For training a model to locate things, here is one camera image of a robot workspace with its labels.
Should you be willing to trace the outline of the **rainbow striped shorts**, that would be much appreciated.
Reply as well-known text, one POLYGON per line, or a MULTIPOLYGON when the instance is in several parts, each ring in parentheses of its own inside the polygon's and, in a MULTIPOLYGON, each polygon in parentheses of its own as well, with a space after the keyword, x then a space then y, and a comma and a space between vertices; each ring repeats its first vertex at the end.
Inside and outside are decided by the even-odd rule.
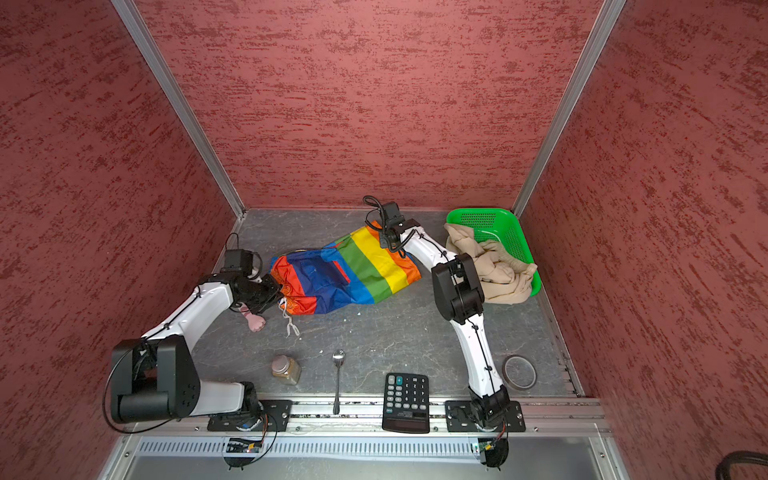
POLYGON ((300 334, 296 316, 322 315, 347 305, 374 305, 421 279, 414 260, 380 246, 380 224, 363 226, 313 250, 271 260, 270 274, 281 286, 278 306, 289 336, 300 334))

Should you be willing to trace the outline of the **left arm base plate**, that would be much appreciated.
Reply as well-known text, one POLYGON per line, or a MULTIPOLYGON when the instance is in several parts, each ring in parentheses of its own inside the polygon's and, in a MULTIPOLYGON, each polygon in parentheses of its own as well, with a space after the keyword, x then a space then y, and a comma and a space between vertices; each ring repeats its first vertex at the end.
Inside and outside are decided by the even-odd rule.
POLYGON ((228 413, 209 417, 209 432, 250 434, 263 431, 285 432, 291 416, 291 400, 261 400, 259 414, 228 413))

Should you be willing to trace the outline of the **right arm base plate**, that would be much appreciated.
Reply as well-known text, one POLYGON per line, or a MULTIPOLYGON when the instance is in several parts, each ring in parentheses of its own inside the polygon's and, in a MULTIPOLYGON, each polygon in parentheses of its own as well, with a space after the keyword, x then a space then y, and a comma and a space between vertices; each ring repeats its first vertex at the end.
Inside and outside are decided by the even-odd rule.
POLYGON ((483 432, 487 434, 499 433, 502 425, 506 426, 509 433, 523 433, 527 430, 521 404, 511 401, 501 420, 489 427, 479 427, 471 417, 471 402, 461 400, 449 400, 445 402, 446 424, 449 432, 483 432))

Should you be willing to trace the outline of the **beige shorts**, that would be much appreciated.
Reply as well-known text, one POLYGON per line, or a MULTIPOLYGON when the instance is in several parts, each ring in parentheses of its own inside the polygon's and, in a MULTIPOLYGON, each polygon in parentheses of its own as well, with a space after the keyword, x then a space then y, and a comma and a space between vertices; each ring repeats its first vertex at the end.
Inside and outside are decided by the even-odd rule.
POLYGON ((446 223, 446 248, 456 254, 466 253, 473 260, 485 296, 492 304, 520 304, 533 294, 535 263, 525 263, 509 254, 501 242, 478 242, 471 227, 446 223))

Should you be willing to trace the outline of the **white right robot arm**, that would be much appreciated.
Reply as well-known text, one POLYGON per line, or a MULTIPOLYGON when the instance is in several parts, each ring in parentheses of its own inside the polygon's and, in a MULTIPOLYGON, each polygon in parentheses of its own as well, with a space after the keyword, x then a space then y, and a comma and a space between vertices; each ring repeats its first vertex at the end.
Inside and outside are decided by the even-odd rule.
POLYGON ((470 419, 482 430, 495 430, 511 401, 486 337, 484 293, 473 260, 439 245, 417 221, 401 214, 381 214, 379 234, 383 248, 430 270, 436 307, 454 329, 466 363, 470 419))

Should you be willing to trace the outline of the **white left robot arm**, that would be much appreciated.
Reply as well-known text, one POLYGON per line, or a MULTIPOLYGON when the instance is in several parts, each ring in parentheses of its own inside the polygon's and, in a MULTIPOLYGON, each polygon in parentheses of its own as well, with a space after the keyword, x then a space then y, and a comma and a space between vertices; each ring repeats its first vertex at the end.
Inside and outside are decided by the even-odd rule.
POLYGON ((245 306, 261 313, 280 297, 272 278, 236 272, 205 277, 158 326, 114 347, 102 400, 107 421, 117 426, 207 416, 235 430, 260 426, 263 407, 253 384, 202 380, 192 352, 223 312, 245 306))

